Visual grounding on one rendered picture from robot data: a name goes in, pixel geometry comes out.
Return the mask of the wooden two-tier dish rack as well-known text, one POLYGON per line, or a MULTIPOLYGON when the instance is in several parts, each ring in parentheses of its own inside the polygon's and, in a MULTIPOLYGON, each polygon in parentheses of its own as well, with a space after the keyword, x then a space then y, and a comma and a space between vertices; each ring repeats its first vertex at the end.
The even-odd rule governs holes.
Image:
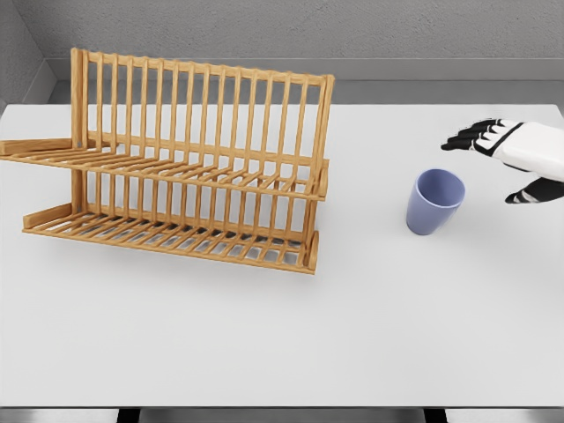
POLYGON ((30 234, 314 273, 335 79, 74 48, 70 135, 0 160, 67 168, 30 234))

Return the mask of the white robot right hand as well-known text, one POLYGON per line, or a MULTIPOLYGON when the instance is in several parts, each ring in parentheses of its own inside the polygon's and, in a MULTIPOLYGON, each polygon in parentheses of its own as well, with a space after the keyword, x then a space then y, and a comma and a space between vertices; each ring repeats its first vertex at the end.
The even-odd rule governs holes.
POLYGON ((507 204, 538 204, 564 197, 564 130, 538 122, 487 119, 460 130, 444 151, 475 151, 539 176, 509 194, 507 204))

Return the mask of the blue-purple plastic cup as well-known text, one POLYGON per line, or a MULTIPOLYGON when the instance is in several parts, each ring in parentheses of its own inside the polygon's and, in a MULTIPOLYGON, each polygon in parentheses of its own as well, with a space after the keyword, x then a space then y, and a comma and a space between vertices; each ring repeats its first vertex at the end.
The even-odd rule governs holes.
POLYGON ((440 168, 422 172, 409 197, 407 226, 419 235, 432 234, 457 211, 464 196, 465 186, 455 174, 440 168))

